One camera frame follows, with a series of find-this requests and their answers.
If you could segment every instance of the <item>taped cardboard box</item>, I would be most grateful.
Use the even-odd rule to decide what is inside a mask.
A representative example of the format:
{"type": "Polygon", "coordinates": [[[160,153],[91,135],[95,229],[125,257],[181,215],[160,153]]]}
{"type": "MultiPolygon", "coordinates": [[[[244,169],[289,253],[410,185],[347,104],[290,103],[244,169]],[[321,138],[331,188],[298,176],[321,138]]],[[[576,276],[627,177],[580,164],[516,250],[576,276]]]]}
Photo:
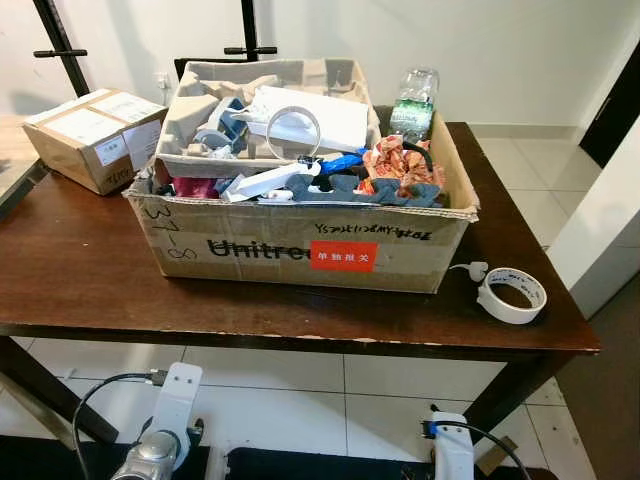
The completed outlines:
{"type": "Polygon", "coordinates": [[[100,89],[26,119],[44,163],[100,195],[130,182],[154,153],[167,108],[100,89]]]}
{"type": "Polygon", "coordinates": [[[451,208],[265,206],[124,192],[166,276],[436,293],[478,200],[436,113],[451,208]]]}
{"type": "Polygon", "coordinates": [[[188,62],[162,127],[156,155],[173,177],[216,178],[253,175],[289,162],[275,158],[263,137],[252,136],[237,159],[197,156],[189,144],[199,126],[225,97],[251,102],[261,85],[328,95],[368,106],[367,145],[380,140],[378,116],[369,98],[367,81],[357,62],[345,58],[268,60],[251,63],[188,62]]]}

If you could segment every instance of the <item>open cardboard box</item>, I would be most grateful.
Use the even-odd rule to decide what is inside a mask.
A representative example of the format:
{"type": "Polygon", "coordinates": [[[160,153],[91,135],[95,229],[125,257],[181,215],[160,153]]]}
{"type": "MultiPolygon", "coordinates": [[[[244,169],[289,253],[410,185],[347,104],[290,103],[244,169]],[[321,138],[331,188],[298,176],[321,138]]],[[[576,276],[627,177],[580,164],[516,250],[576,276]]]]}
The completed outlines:
{"type": "MultiPolygon", "coordinates": [[[[247,78],[235,70],[243,68],[257,69],[254,78],[260,76],[261,63],[269,62],[225,64],[222,79],[247,78]]],[[[172,109],[169,122],[176,118],[172,109]]],[[[189,128],[204,121],[203,113],[189,128]]],[[[433,121],[431,153],[445,168],[451,208],[270,206],[164,197],[150,191],[144,175],[124,196],[166,276],[436,293],[467,225],[478,220],[478,200],[442,117],[436,113],[433,121]]],[[[373,124],[377,128],[377,117],[373,124]]],[[[165,123],[163,132],[180,128],[185,127],[165,123]]],[[[161,139],[157,156],[166,158],[167,148],[161,139]]],[[[263,161],[270,160],[239,159],[236,166],[263,161]]]]}

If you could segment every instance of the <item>brown table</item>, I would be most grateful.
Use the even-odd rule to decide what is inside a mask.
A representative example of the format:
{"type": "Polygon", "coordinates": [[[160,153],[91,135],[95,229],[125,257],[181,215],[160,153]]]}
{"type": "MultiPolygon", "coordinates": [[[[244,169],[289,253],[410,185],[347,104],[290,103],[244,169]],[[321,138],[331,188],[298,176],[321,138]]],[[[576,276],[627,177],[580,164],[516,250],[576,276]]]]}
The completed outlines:
{"type": "MultiPolygon", "coordinates": [[[[449,129],[482,203],[453,262],[535,276],[549,301],[529,325],[487,314],[460,269],[437,295],[164,278],[124,198],[51,174],[0,223],[0,334],[506,361],[465,413],[490,430],[599,343],[468,126],[449,129]]],[[[77,397],[8,336],[0,373],[71,418],[77,397]]],[[[117,435],[90,410],[81,426],[117,435]]]]}

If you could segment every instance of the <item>cluttered items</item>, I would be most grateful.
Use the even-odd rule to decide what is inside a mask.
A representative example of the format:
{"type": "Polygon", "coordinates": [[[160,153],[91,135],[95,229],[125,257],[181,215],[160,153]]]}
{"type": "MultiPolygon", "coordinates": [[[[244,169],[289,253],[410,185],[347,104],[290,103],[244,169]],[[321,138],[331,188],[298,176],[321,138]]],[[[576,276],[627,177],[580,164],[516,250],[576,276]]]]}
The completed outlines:
{"type": "Polygon", "coordinates": [[[162,105],[103,88],[32,115],[23,128],[49,168],[106,195],[145,166],[166,113],[162,105]]]}
{"type": "Polygon", "coordinates": [[[378,125],[352,60],[191,62],[124,195],[167,276],[435,293],[477,198],[437,112],[378,125]]]}

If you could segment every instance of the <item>white tiled floor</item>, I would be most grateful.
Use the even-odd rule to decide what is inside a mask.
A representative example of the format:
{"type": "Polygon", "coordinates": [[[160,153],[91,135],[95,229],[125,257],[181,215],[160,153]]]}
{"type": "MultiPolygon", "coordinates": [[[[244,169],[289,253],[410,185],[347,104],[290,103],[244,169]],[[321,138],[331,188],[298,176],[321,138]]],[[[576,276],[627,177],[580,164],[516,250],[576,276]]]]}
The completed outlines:
{"type": "MultiPolygon", "coordinates": [[[[399,460],[426,460],[420,435],[429,406],[463,412],[501,368],[457,362],[244,349],[176,347],[36,339],[23,343],[77,394],[124,370],[166,367],[184,359],[204,369],[194,418],[211,445],[209,479],[223,478],[224,454],[251,446],[399,460]]],[[[137,382],[110,385],[90,402],[131,442],[149,417],[158,390],[137,382]]],[[[554,379],[495,430],[509,435],[532,467],[560,480],[595,480],[554,379]]],[[[0,434],[51,435],[11,398],[0,394],[0,434]]],[[[483,441],[481,455],[491,447],[483,441]]]]}

